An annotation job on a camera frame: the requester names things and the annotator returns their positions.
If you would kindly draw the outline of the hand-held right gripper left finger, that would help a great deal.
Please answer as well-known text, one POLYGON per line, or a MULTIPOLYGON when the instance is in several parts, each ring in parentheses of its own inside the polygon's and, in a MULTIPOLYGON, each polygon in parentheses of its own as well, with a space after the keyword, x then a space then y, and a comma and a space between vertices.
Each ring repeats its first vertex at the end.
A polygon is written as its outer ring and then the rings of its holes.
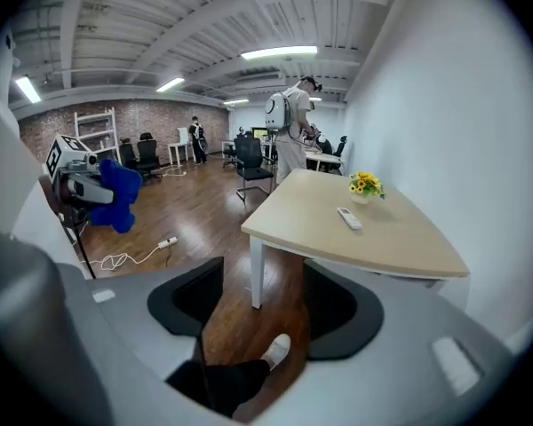
POLYGON ((211 415, 168 383, 204 363, 202 333, 223 293, 224 260, 87 280, 62 264, 66 306, 112 415, 211 415))

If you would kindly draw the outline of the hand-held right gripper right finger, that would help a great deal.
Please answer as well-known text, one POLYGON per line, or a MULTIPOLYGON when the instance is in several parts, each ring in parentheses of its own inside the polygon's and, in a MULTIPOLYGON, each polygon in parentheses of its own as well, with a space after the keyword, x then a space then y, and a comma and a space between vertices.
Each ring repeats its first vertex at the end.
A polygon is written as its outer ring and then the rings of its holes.
POLYGON ((426 288, 371 273, 344 277, 314 261, 303 268, 304 396, 462 398, 493 389, 513 364, 495 336, 426 288))

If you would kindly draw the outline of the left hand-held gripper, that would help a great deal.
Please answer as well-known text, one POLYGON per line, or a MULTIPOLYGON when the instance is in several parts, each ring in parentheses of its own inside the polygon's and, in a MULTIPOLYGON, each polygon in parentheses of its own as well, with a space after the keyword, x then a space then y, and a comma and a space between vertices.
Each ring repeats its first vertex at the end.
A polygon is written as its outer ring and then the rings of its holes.
POLYGON ((101 184, 97 155, 78 138, 57 135, 45 168, 67 228, 75 229, 93 209, 113 203, 114 192, 101 184))

